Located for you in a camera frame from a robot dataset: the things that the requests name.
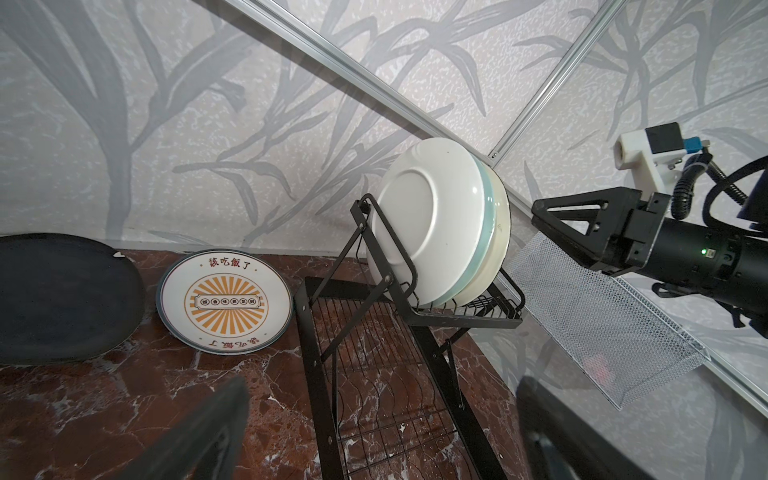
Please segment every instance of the wallpaper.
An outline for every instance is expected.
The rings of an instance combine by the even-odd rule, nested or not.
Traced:
[[[326,2],[311,16],[394,72],[392,84],[432,92],[421,106],[435,118],[464,112],[462,135],[494,139],[560,55],[535,40],[550,17],[560,12],[574,38],[597,8],[363,3]],[[424,137],[217,0],[0,5],[0,233],[335,253],[353,229],[350,202]],[[435,56],[448,62],[439,74]],[[525,88],[495,83],[513,77]],[[489,120],[462,120],[468,109]]]
[[[767,16],[765,0],[629,2],[497,172],[532,200],[632,186],[614,167],[617,136],[669,121],[709,139],[726,173],[768,154]],[[755,180],[740,186],[749,191]],[[712,185],[698,182],[689,220],[701,222]],[[727,197],[713,208],[728,221],[737,211]],[[768,391],[765,339],[734,329],[709,299],[663,300],[651,280],[625,277]],[[768,420],[704,367],[615,411],[534,320],[472,336],[511,388],[525,373],[537,376],[657,478],[766,478]]]
[[[300,20],[422,110],[455,105],[441,123],[483,153],[507,131],[600,4],[288,1]]]

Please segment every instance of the red marble countertop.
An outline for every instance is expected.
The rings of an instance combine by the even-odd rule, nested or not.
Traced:
[[[295,320],[245,356],[201,353],[175,339],[154,306],[157,282],[181,254],[124,251],[147,285],[136,332],[95,359],[0,367],[0,478],[109,478],[232,376],[243,376],[250,419],[235,478],[320,478]],[[265,255],[296,289],[333,259]],[[351,261],[336,278],[365,281]],[[437,332],[443,336],[446,332]],[[515,398],[469,336],[454,352],[462,391],[509,478],[529,478]]]

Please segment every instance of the metal rail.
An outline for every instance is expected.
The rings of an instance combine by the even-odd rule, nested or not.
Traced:
[[[525,105],[523,111],[512,123],[511,127],[498,141],[489,157],[493,159],[491,165],[496,168],[504,160],[512,146],[523,135],[523,132],[531,126],[533,120],[544,110],[544,106],[552,99],[555,92],[570,78],[576,67],[584,60],[592,46],[598,41],[601,35],[608,30],[616,14],[624,7],[627,0],[607,0],[600,7],[598,13],[589,22],[581,35],[576,38],[573,45],[558,65],[554,68],[549,77],[544,81],[533,98]]]
[[[462,140],[436,119],[430,117],[429,114],[376,77],[375,74],[365,69],[359,62],[327,41],[274,0],[226,1],[248,18],[259,22],[272,33],[311,58],[314,58],[322,66],[364,91],[425,133],[433,137],[450,138],[461,144],[478,160],[491,165],[491,159],[487,155],[480,153],[476,148]],[[512,204],[530,217],[531,202],[507,184],[504,184],[504,187]]]

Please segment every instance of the plate with chinese text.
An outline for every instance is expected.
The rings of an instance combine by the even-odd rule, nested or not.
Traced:
[[[179,340],[217,355],[262,349],[288,327],[293,304],[274,268],[236,250],[205,250],[173,265],[157,312]]]

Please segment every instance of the dish rack wire shelf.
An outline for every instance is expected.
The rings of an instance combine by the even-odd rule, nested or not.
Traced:
[[[371,231],[372,209],[411,283],[396,279]],[[501,270],[516,300],[492,284],[465,306],[411,307],[418,272],[376,200],[366,194],[350,211],[352,237],[324,278],[304,280],[294,303],[323,478],[505,478],[459,388],[452,345],[470,328],[519,326],[525,295]],[[362,241],[382,280],[333,280],[355,243],[362,271]],[[429,327],[458,329],[438,343]]]

